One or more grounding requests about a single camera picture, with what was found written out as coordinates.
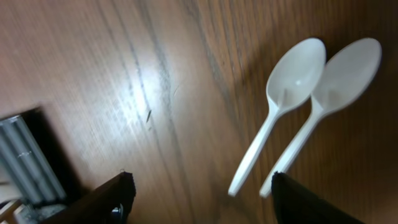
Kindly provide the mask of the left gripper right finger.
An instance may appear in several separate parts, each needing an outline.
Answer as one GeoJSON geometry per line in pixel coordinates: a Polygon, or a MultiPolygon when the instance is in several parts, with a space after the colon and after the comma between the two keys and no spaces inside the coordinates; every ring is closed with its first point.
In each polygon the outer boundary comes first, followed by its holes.
{"type": "Polygon", "coordinates": [[[283,172],[272,176],[271,191],[278,224],[362,224],[283,172]]]}

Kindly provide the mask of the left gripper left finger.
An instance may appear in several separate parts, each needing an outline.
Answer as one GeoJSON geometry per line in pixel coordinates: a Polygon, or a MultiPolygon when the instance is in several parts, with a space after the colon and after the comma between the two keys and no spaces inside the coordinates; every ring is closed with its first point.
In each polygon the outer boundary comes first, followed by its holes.
{"type": "Polygon", "coordinates": [[[133,175],[121,172],[43,223],[127,223],[135,196],[133,175]]]}

